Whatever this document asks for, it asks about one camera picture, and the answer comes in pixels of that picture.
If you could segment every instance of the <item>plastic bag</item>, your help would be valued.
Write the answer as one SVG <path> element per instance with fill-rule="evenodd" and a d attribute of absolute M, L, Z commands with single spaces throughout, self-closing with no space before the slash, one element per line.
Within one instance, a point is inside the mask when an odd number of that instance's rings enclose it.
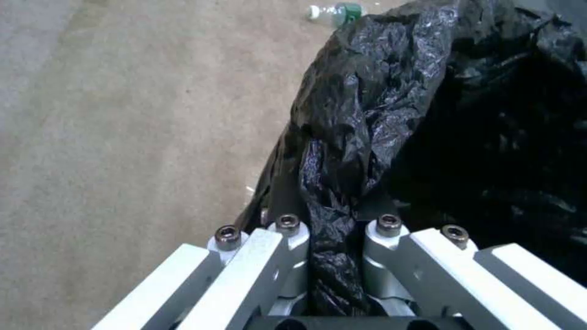
<path fill-rule="evenodd" d="M 458 223 L 481 248 L 519 243 L 585 284 L 586 77 L 570 24 L 510 1 L 363 17 L 306 71 L 237 224 L 260 226 L 263 208 L 273 220 L 278 200 L 304 213 L 318 315 L 369 313 L 365 205 L 382 196 L 412 231 Z"/>

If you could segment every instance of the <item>hex socket screw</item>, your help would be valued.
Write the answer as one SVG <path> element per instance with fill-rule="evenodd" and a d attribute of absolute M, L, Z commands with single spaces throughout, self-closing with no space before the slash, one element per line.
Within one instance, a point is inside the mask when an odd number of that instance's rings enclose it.
<path fill-rule="evenodd" d="M 222 251 L 232 251 L 241 246 L 241 231 L 229 224 L 220 227 L 214 234 L 216 246 Z"/>
<path fill-rule="evenodd" d="M 454 224 L 447 224 L 442 227 L 440 232 L 459 249 L 465 250 L 467 248 L 469 233 L 465 230 L 465 228 Z"/>
<path fill-rule="evenodd" d="M 402 220 L 393 214 L 382 214 L 377 219 L 376 231 L 385 237 L 395 237 L 402 230 Z"/>
<path fill-rule="evenodd" d="M 285 237 L 291 237 L 299 232 L 299 218 L 295 214 L 283 214 L 275 220 L 275 229 Z"/>

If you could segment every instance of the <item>black garbage bag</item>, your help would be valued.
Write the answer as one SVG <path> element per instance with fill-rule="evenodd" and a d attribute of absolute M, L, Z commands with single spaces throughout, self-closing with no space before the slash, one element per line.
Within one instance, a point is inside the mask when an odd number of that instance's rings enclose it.
<path fill-rule="evenodd" d="M 302 206 L 318 315 L 369 313 L 361 209 L 381 196 L 412 231 L 457 223 L 585 285 L 585 59 L 570 24 L 506 0 L 416 1 L 343 26 L 237 224 L 261 226 L 265 207 L 274 220 L 278 200 Z M 284 186 L 297 199 L 274 198 Z"/>

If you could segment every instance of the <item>bottle label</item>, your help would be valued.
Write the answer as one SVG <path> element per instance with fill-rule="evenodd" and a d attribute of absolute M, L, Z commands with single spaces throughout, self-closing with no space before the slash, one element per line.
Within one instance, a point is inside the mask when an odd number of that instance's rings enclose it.
<path fill-rule="evenodd" d="M 350 2 L 343 2 L 342 5 L 345 7 L 345 23 L 351 23 L 361 18 L 361 6 L 359 4 L 353 4 Z"/>

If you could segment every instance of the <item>hole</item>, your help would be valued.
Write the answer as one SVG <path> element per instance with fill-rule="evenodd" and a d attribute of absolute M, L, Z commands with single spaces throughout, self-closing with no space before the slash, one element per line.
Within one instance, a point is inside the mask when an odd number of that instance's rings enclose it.
<path fill-rule="evenodd" d="M 456 227 L 450 227 L 450 228 L 448 228 L 447 231 L 449 234 L 457 236 L 457 237 L 463 236 L 463 231 L 460 230 L 459 228 L 456 228 Z"/>
<path fill-rule="evenodd" d="M 384 223 L 386 223 L 386 224 L 396 224 L 400 220 L 395 215 L 384 214 L 384 215 L 381 216 L 381 221 L 384 222 Z"/>
<path fill-rule="evenodd" d="M 236 230 L 234 230 L 234 228 L 232 227 L 225 227 L 220 229 L 220 236 L 224 237 L 224 238 L 231 238 L 236 234 Z"/>
<path fill-rule="evenodd" d="M 282 224 L 291 225 L 291 224 L 294 224 L 294 222 L 295 222 L 295 219 L 291 215 L 284 215 L 283 217 L 281 217 Z"/>
<path fill-rule="evenodd" d="M 284 319 L 276 327 L 275 330 L 307 330 L 306 326 L 296 319 Z"/>
<path fill-rule="evenodd" d="M 421 270 L 420 268 L 418 268 L 418 266 L 416 266 L 414 268 L 414 277 L 418 280 L 421 281 L 422 280 L 422 276 L 424 276 L 424 271 Z"/>
<path fill-rule="evenodd" d="M 438 327 L 425 319 L 417 319 L 408 324 L 406 330 L 438 330 Z"/>

